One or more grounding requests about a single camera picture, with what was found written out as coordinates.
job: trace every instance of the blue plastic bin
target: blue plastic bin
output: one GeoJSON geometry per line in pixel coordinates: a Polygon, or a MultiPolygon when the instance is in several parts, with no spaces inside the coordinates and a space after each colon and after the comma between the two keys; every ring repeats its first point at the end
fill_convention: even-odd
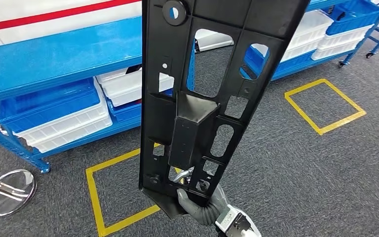
{"type": "Polygon", "coordinates": [[[93,78],[0,101],[0,123],[15,133],[100,103],[93,78]]]}
{"type": "MultiPolygon", "coordinates": [[[[312,54],[315,51],[316,50],[313,50],[305,54],[302,54],[300,56],[297,56],[295,58],[281,62],[278,65],[277,69],[275,70],[274,74],[278,74],[284,70],[288,70],[293,67],[302,65],[304,62],[310,60],[312,54]]],[[[255,73],[255,75],[259,76],[261,74],[262,68],[265,65],[265,58],[267,57],[268,57],[268,54],[264,57],[257,49],[251,46],[246,51],[244,61],[248,65],[248,67],[255,73]]]]}
{"type": "Polygon", "coordinates": [[[331,36],[374,24],[379,17],[379,6],[369,0],[353,0],[335,5],[329,16],[334,22],[326,34],[331,36]]]}

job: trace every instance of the black plastic panel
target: black plastic panel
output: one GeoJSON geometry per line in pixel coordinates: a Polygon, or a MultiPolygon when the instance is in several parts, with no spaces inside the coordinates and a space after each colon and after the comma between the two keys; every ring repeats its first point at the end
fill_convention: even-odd
{"type": "Polygon", "coordinates": [[[139,188],[166,214],[185,214],[177,202],[177,188],[205,205],[218,185],[242,135],[262,98],[308,0],[144,0],[143,1],[143,107],[139,188]],[[178,10],[173,15],[171,8],[178,10]],[[189,91],[186,78],[194,35],[208,29],[231,36],[233,52],[219,93],[214,98],[189,91]],[[246,49],[253,43],[269,48],[269,57],[259,78],[244,79],[239,73],[246,49]],[[172,97],[158,92],[159,73],[175,78],[172,97]],[[231,96],[248,99],[239,119],[225,115],[231,96]],[[224,155],[211,154],[220,125],[233,128],[224,155]],[[164,155],[153,156],[154,143],[165,146],[164,155]],[[216,164],[214,175],[203,171],[206,160],[216,164]],[[168,179],[170,166],[194,166],[188,185],[168,179]],[[208,180],[207,190],[196,188],[208,180]]]}

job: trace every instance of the yellow floor marking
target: yellow floor marking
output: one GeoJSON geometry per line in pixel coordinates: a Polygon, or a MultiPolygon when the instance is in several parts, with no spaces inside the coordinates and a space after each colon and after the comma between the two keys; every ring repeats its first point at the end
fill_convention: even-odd
{"type": "Polygon", "coordinates": [[[316,80],[316,81],[313,81],[311,83],[308,83],[306,85],[302,85],[296,89],[293,89],[293,90],[290,90],[290,91],[287,91],[284,93],[284,97],[285,99],[288,101],[288,103],[291,104],[291,106],[293,106],[293,108],[304,118],[304,120],[306,120],[310,126],[319,134],[319,135],[323,135],[324,133],[326,132],[329,132],[329,131],[332,131],[333,129],[337,128],[337,127],[340,127],[344,124],[347,124],[365,114],[367,114],[361,107],[359,107],[355,102],[353,102],[347,95],[345,95],[344,93],[342,93],[342,91],[340,91],[338,88],[336,88],[332,83],[330,83],[328,80],[326,79],[319,79],[319,80],[316,80]],[[294,102],[293,99],[291,99],[290,96],[296,94],[296,93],[299,93],[301,91],[304,91],[306,89],[309,89],[315,85],[318,85],[318,84],[321,84],[321,83],[325,83],[327,86],[329,86],[332,90],[334,90],[339,96],[341,96],[344,100],[346,100],[350,105],[352,105],[358,112],[356,112],[355,114],[353,115],[350,115],[346,118],[343,118],[339,121],[336,121],[326,127],[323,127],[323,128],[319,128],[312,120],[311,118],[294,102]]]}
{"type": "Polygon", "coordinates": [[[97,225],[97,231],[99,237],[104,237],[109,234],[112,234],[116,231],[119,231],[147,216],[152,215],[153,213],[160,210],[160,208],[157,205],[153,205],[137,214],[134,214],[130,217],[127,217],[124,220],[121,220],[111,226],[105,227],[104,224],[104,218],[102,217],[102,210],[101,205],[99,203],[98,199],[98,193],[97,193],[97,187],[95,185],[94,177],[92,176],[93,172],[96,172],[98,170],[101,170],[103,168],[107,168],[110,165],[116,164],[118,162],[121,162],[123,160],[126,160],[128,158],[131,158],[133,156],[136,156],[140,153],[140,148],[135,149],[134,151],[131,151],[129,153],[126,153],[124,155],[121,155],[119,157],[113,158],[111,160],[107,160],[105,162],[102,162],[100,164],[94,165],[92,167],[89,167],[86,169],[86,179],[88,181],[88,188],[89,188],[89,195],[91,197],[92,202],[92,208],[94,210],[94,216],[95,216],[95,223],[97,225]]]}

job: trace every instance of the rectangular cutout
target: rectangular cutout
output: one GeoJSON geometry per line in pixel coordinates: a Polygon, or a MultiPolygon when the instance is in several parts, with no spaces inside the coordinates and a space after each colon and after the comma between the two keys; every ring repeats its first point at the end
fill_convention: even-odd
{"type": "Polygon", "coordinates": [[[228,143],[233,136],[233,128],[228,124],[220,125],[217,129],[216,137],[211,146],[210,153],[215,157],[222,157],[225,154],[228,143]]]}
{"type": "Polygon", "coordinates": [[[172,88],[174,88],[174,77],[165,73],[159,73],[159,92],[162,94],[172,95],[172,88]]]}
{"type": "Polygon", "coordinates": [[[165,154],[165,146],[164,145],[159,145],[155,148],[153,148],[153,155],[161,157],[164,156],[165,154]]]}
{"type": "Polygon", "coordinates": [[[227,102],[225,115],[240,119],[243,111],[245,111],[248,101],[249,100],[244,97],[236,97],[234,95],[230,96],[230,99],[227,102]]]}
{"type": "Polygon", "coordinates": [[[222,84],[233,51],[233,39],[222,33],[200,29],[195,33],[195,40],[201,52],[195,54],[194,92],[213,98],[222,84]]]}
{"type": "Polygon", "coordinates": [[[203,171],[206,172],[209,175],[216,175],[217,168],[219,167],[218,164],[213,163],[209,160],[206,160],[203,166],[203,171]]]}

